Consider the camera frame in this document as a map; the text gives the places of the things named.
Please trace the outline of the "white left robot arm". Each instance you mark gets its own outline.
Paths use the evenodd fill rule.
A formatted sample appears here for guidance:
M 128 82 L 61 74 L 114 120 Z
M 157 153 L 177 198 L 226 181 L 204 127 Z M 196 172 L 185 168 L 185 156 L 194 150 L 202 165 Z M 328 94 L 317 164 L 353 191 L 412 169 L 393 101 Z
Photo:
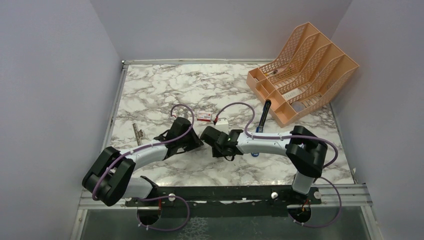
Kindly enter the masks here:
M 112 146 L 106 147 L 85 174 L 82 187 L 96 201 L 101 201 L 108 207 L 120 199 L 129 198 L 131 192 L 144 205 L 152 205 L 157 200 L 157 191 L 154 189 L 157 185 L 147 177 L 132 178 L 133 172 L 203 145 L 191 122 L 177 117 L 170 129 L 154 137 L 150 143 L 125 153 Z

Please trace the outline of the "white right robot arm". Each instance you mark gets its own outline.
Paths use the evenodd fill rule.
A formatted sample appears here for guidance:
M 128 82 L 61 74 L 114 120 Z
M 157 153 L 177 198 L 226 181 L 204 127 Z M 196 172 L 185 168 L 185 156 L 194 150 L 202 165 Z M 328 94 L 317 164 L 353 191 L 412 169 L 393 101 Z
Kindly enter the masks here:
M 305 127 L 296 125 L 292 131 L 281 133 L 249 132 L 233 129 L 225 133 L 208 126 L 200 139 L 212 148 L 215 158 L 260 153 L 285 156 L 296 168 L 288 190 L 289 199 L 300 204 L 309 196 L 315 179 L 322 176 L 328 144 Z

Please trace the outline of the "red white staple box sleeve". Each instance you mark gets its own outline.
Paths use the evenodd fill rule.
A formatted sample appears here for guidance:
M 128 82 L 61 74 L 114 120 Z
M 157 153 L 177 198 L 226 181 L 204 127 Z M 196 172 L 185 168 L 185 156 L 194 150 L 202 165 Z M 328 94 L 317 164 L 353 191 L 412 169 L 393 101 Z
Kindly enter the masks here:
M 199 112 L 197 114 L 196 119 L 198 121 L 211 122 L 212 121 L 212 114 L 210 112 Z

